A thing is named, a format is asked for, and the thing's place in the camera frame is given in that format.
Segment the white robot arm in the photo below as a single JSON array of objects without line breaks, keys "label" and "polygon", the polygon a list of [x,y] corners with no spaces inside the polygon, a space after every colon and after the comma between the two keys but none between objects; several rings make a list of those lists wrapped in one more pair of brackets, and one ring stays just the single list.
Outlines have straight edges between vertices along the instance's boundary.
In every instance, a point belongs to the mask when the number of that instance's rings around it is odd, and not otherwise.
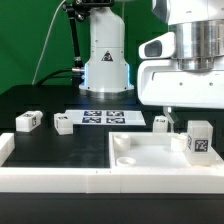
[{"label": "white robot arm", "polygon": [[124,23],[107,7],[90,11],[91,56],[80,90],[112,98],[135,89],[144,105],[224,109],[224,0],[152,0],[169,31],[140,45],[137,85],[124,60]]}]

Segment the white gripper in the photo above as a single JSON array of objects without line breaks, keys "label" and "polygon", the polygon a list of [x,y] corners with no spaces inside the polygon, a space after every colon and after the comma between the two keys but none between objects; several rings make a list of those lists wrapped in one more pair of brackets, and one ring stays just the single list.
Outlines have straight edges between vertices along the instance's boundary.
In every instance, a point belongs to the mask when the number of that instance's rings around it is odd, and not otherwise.
[{"label": "white gripper", "polygon": [[137,92],[143,105],[164,106],[173,132],[178,117],[170,106],[224,109],[224,69],[186,72],[175,60],[147,60],[138,68]]}]

